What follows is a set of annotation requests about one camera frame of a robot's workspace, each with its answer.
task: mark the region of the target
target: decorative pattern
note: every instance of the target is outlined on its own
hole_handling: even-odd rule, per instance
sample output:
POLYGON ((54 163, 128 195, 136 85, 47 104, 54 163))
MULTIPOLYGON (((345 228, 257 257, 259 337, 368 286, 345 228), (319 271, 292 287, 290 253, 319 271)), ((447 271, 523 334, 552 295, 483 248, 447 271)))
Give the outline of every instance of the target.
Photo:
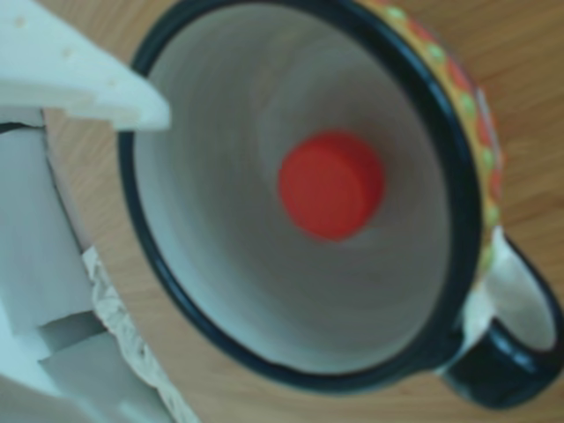
POLYGON ((494 259, 492 236, 500 224, 501 171, 503 156, 494 119, 483 91, 468 77, 431 31, 388 0, 355 0, 384 21, 413 48, 433 72, 458 115, 478 170, 483 204, 483 236, 479 273, 494 259))

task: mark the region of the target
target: wooden table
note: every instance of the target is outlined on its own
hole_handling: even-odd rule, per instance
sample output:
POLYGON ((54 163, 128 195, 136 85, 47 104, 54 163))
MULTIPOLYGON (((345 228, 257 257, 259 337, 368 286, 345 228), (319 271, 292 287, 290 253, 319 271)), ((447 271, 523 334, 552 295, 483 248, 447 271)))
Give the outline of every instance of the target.
MULTIPOLYGON (((564 302, 564 2, 398 0, 459 54, 489 93, 508 155, 509 233, 564 302)), ((129 61, 172 0, 43 0, 129 61)), ((117 290, 172 382, 203 422, 373 423, 564 421, 564 382, 512 412, 475 408, 431 375, 358 397, 316 397, 259 379, 210 346, 160 288, 122 200, 107 125, 49 113, 61 171, 117 290)))

